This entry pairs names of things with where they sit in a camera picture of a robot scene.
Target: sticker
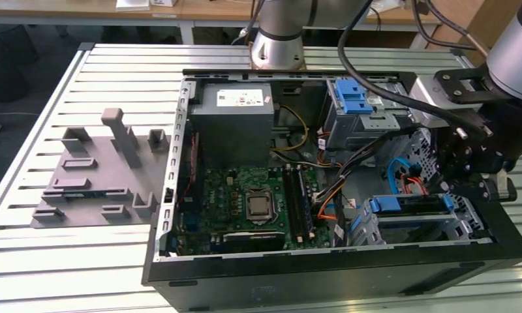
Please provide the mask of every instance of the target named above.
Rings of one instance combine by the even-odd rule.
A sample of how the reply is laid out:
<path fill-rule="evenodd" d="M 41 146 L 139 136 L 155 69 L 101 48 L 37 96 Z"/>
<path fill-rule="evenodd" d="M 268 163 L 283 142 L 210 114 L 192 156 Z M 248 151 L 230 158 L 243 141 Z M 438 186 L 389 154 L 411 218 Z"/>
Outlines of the sticker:
<path fill-rule="evenodd" d="M 338 238 L 345 238 L 345 230 L 338 224 L 334 226 L 334 233 L 337 234 Z"/>
<path fill-rule="evenodd" d="M 353 208 L 358 209 L 357 199 L 349 199 L 349 203 L 353 206 Z"/>
<path fill-rule="evenodd" d="M 263 106 L 260 89 L 222 89 L 216 93 L 216 106 Z"/>
<path fill-rule="evenodd" d="M 175 14 L 154 14 L 154 18 L 178 18 Z"/>
<path fill-rule="evenodd" d="M 325 150 L 327 148 L 327 141 L 323 138 L 318 140 L 319 149 Z"/>
<path fill-rule="evenodd" d="M 383 100 L 378 96 L 370 96 L 366 98 L 367 104 L 383 104 Z"/>

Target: green motherboard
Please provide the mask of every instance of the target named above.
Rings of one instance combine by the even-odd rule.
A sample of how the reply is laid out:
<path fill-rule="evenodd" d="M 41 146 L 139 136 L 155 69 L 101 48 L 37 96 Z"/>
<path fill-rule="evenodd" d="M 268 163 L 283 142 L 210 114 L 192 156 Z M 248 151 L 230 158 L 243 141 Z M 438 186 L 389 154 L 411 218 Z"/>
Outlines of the green motherboard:
<path fill-rule="evenodd" d="M 319 191 L 317 173 L 313 168 L 302 169 L 306 193 Z M 311 236 L 297 240 L 291 235 L 290 212 L 286 204 L 283 168 L 231 168 L 207 170 L 203 185 L 203 206 L 199 212 L 184 213 L 187 231 L 179 236 L 184 243 L 186 255 L 215 254 L 214 234 L 246 231 L 274 231 L 284 233 L 283 250 L 325 248 L 330 246 L 326 224 L 314 221 Z M 254 194 L 270 194 L 271 219 L 252 221 L 247 211 L 248 197 Z"/>

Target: ram slot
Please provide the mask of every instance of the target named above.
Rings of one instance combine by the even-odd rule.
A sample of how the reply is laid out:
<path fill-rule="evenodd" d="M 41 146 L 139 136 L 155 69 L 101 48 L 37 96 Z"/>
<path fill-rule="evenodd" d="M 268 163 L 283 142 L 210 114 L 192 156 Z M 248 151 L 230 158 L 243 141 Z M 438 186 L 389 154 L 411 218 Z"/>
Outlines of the ram slot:
<path fill-rule="evenodd" d="M 286 197 L 286 210 L 288 211 L 290 222 L 290 236 L 297 242 L 303 242 L 303 236 L 301 231 L 301 223 L 298 219 L 298 204 L 297 193 L 294 187 L 294 172 L 290 166 L 283 171 L 283 185 L 284 185 L 284 197 Z"/>
<path fill-rule="evenodd" d="M 301 188 L 301 206 L 303 211 L 303 221 L 306 223 L 306 232 L 309 233 L 309 238 L 313 239 L 315 237 L 314 233 L 314 220 L 311 219 L 311 208 L 310 208 L 310 198 L 307 195 L 309 186 L 306 184 L 306 180 L 303 179 L 302 169 L 298 169 L 298 180 L 299 180 L 299 188 Z"/>

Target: screw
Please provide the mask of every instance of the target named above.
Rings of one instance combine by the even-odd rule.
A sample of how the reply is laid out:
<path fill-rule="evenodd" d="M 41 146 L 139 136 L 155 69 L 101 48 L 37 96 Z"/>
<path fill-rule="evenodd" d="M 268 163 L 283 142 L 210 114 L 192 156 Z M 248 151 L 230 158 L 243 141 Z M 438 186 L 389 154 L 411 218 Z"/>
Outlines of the screw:
<path fill-rule="evenodd" d="M 466 140 L 469 139 L 469 134 L 464 131 L 464 129 L 461 127 L 458 127 L 456 129 L 456 133 L 461 136 L 461 139 L 462 140 Z"/>
<path fill-rule="evenodd" d="M 439 187 L 443 191 L 449 191 L 449 184 L 445 181 L 441 182 Z"/>

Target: motherboard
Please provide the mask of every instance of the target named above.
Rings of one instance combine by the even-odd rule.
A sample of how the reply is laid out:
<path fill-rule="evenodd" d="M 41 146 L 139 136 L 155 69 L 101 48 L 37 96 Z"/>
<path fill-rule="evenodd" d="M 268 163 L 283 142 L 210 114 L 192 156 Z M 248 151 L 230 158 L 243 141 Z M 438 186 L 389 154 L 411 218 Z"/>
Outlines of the motherboard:
<path fill-rule="evenodd" d="M 207 170 L 203 181 L 202 208 L 183 213 L 183 254 L 331 246 L 327 226 L 311 216 L 314 168 Z"/>

